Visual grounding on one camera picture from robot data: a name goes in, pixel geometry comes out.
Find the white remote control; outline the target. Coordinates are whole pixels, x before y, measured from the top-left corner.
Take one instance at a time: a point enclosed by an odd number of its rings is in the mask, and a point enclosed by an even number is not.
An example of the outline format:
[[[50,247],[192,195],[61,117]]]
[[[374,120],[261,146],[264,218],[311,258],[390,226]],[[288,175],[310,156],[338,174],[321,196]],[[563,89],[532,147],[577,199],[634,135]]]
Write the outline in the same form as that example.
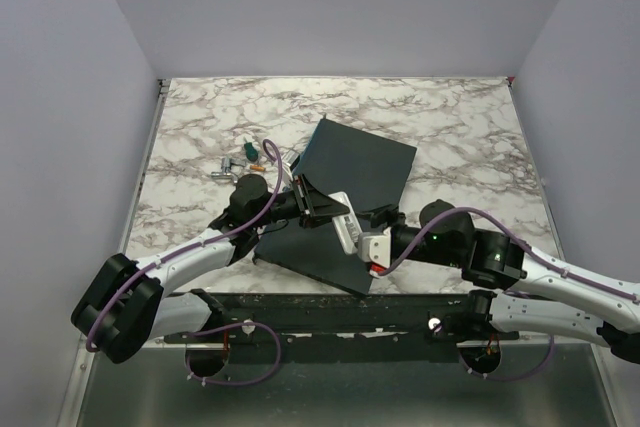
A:
[[[358,252],[358,241],[362,233],[356,213],[345,192],[335,192],[329,195],[333,200],[346,206],[348,212],[332,218],[332,223],[342,249],[346,255],[354,255]]]

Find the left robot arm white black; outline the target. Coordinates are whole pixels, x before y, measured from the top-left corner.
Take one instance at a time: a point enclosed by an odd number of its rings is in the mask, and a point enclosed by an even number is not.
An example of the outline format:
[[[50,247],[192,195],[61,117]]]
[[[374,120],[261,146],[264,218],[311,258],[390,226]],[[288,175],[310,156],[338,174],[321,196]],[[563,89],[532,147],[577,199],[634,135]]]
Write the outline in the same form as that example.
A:
[[[202,294],[179,288],[202,275],[243,259],[258,243],[259,229],[296,220],[315,228],[349,217],[353,208],[343,192],[325,195],[305,177],[291,189],[272,193],[255,174],[241,177],[223,213],[177,247],[138,259],[109,257],[71,314],[87,348],[119,364],[158,337],[190,332],[201,342],[214,340],[222,319]]]

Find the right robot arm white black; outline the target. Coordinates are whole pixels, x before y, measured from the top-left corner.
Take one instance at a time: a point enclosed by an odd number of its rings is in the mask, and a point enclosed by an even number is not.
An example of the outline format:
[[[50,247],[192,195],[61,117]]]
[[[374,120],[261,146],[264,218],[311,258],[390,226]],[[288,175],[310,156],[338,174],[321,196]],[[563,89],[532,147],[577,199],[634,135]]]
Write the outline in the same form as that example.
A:
[[[417,227],[397,208],[365,213],[374,226],[355,241],[374,278],[405,260],[457,268],[476,286],[460,314],[469,337],[532,331],[585,340],[621,360],[639,361],[639,286],[570,264],[520,239],[488,213],[442,200]]]

